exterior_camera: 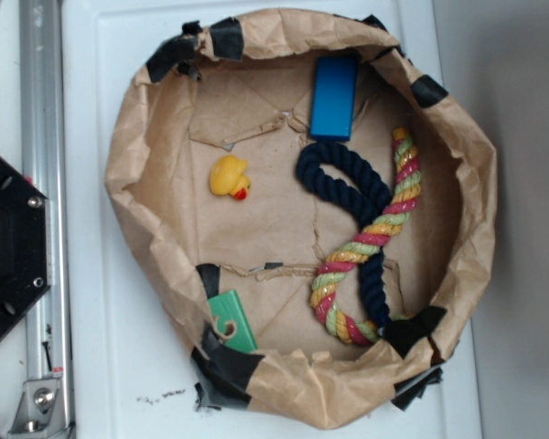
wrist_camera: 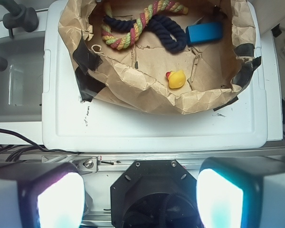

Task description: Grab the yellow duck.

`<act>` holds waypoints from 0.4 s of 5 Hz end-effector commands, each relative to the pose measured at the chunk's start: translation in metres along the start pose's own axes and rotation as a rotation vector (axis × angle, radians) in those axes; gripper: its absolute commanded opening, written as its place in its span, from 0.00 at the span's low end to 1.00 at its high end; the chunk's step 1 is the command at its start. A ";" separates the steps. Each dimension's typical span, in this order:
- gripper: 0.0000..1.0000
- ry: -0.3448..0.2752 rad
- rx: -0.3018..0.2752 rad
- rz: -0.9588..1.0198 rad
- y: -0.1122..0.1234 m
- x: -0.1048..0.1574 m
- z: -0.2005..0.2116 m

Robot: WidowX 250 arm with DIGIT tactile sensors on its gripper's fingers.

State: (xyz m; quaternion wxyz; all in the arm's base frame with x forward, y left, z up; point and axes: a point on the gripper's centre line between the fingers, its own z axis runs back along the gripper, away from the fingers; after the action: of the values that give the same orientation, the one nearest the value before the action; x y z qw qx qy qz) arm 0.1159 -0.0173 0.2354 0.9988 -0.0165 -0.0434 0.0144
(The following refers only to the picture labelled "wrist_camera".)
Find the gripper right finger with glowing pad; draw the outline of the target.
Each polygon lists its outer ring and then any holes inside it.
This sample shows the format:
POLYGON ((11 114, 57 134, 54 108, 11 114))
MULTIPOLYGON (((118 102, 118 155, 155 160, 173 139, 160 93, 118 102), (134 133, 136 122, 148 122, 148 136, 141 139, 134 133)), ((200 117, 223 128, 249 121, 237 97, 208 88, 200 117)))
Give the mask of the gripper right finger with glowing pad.
POLYGON ((209 157, 196 195, 207 228, 285 228, 285 156, 209 157))

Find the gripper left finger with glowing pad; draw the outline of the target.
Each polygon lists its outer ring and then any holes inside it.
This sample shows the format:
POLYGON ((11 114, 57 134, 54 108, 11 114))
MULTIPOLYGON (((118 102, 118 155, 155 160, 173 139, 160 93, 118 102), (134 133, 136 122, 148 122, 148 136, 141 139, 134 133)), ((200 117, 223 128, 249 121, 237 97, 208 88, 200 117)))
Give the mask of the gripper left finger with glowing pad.
POLYGON ((0 228, 78 228, 85 184, 69 162, 0 162, 0 228))

